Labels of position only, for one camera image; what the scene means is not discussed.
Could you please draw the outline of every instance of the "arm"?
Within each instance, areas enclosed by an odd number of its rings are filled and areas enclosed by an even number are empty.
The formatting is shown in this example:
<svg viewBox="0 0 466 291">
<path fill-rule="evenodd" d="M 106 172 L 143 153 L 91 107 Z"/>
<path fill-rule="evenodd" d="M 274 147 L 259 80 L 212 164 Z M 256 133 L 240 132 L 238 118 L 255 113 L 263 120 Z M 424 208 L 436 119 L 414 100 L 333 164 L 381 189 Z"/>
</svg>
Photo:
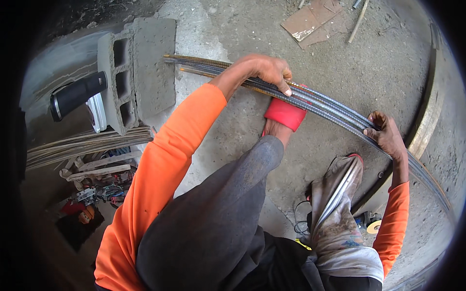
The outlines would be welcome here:
<svg viewBox="0 0 466 291">
<path fill-rule="evenodd" d="M 379 254 L 387 277 L 403 246 L 408 224 L 409 170 L 408 153 L 393 118 L 380 111 L 369 119 L 381 127 L 380 131 L 365 129 L 364 134 L 374 139 L 393 158 L 393 177 L 385 214 L 372 247 Z"/>
<path fill-rule="evenodd" d="M 94 272 L 97 285 L 111 290 L 144 289 L 135 269 L 144 233 L 173 198 L 191 165 L 191 156 L 226 102 L 251 76 L 284 88 L 283 76 L 291 77 L 291 73 L 283 60 L 261 55 L 244 57 L 189 95 L 147 144 L 125 201 L 103 235 Z"/>
</svg>

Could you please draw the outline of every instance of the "black tumbler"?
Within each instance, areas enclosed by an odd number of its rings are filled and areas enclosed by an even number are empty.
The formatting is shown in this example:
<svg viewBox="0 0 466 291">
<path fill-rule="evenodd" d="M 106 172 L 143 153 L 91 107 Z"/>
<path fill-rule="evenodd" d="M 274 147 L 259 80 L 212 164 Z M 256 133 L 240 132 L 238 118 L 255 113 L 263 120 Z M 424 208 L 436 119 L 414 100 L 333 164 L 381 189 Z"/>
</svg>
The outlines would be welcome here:
<svg viewBox="0 0 466 291">
<path fill-rule="evenodd" d="M 90 97 L 107 88 L 105 72 L 81 78 L 50 96 L 50 111 L 55 122 L 84 104 Z"/>
</svg>

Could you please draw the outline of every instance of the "red slipper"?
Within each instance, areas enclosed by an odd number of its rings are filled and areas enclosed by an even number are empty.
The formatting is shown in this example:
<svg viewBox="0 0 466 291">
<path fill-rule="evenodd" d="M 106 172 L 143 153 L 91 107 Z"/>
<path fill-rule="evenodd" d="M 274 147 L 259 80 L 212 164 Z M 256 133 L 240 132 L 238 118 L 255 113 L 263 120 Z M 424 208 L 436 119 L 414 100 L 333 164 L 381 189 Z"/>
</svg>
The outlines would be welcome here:
<svg viewBox="0 0 466 291">
<path fill-rule="evenodd" d="M 272 102 L 270 102 L 264 117 L 275 120 L 276 122 L 291 128 L 293 132 L 296 132 L 302 120 L 306 116 L 306 112 L 306 110 L 297 108 L 296 106 L 286 103 L 280 99 L 272 98 Z"/>
</svg>

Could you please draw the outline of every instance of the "foot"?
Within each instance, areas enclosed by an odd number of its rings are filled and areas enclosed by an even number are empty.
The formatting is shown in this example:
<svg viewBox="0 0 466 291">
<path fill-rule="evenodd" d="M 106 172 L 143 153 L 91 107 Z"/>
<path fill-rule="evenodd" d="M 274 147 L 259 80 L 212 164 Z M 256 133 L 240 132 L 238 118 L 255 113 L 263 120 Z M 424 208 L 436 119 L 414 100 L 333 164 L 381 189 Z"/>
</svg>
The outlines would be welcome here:
<svg viewBox="0 0 466 291">
<path fill-rule="evenodd" d="M 285 125 L 272 120 L 267 119 L 264 126 L 264 135 L 272 135 L 278 138 L 282 143 L 284 149 L 287 148 L 293 130 Z"/>
</svg>

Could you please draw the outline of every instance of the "person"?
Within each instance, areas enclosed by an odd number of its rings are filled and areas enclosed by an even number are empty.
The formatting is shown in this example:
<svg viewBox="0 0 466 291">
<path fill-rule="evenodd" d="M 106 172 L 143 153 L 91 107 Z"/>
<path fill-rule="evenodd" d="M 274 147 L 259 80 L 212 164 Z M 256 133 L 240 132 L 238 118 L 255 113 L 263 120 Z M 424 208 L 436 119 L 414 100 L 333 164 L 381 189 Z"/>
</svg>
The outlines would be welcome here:
<svg viewBox="0 0 466 291">
<path fill-rule="evenodd" d="M 188 96 L 147 144 L 126 199 L 96 258 L 98 290 L 381 290 L 400 254 L 408 218 L 408 158 L 393 118 L 375 111 L 365 129 L 393 157 L 393 180 L 377 238 L 364 246 L 350 213 L 363 161 L 336 158 L 307 192 L 309 246 L 258 226 L 267 175 L 304 118 L 273 98 L 263 136 L 238 160 L 173 199 L 191 156 L 249 77 L 291 90 L 288 64 L 251 54 Z"/>
</svg>

